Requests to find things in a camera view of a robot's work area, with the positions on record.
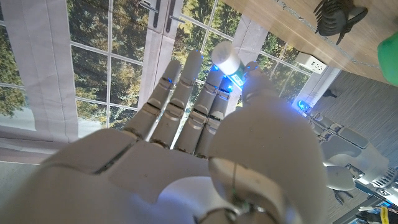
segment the green object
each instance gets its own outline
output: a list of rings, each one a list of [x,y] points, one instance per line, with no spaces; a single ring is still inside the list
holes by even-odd
[[[379,44],[377,55],[384,78],[398,85],[398,32]]]

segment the white robotic arm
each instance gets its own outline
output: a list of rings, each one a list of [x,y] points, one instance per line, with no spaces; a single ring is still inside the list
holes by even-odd
[[[312,110],[305,102],[299,101],[298,107],[319,140],[324,165],[348,169],[356,182],[371,184],[379,195],[398,205],[398,172],[388,166],[387,158],[365,137]]]
[[[202,58],[190,52],[167,105],[176,61],[123,131],[97,131],[44,161],[0,223],[320,223],[319,144],[255,62],[244,68],[243,108],[227,117],[231,81],[213,67],[169,150]]]

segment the white power outlet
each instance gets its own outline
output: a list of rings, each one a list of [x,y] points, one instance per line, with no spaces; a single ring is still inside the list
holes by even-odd
[[[314,56],[302,52],[298,53],[295,61],[301,64],[301,66],[319,74],[321,74],[326,68],[326,65]]]

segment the blue led light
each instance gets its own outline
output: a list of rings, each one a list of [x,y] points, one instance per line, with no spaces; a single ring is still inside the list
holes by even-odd
[[[311,109],[310,105],[308,105],[306,102],[299,100],[297,102],[297,106],[304,112],[307,112],[309,109]]]

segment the wooden table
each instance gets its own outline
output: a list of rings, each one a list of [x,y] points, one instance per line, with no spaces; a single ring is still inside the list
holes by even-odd
[[[338,35],[315,34],[313,13],[320,0],[223,0],[258,22],[268,31],[312,54],[332,67],[387,83],[377,59],[377,46],[398,31],[398,1],[354,0],[368,9],[366,17],[347,33],[339,45]]]

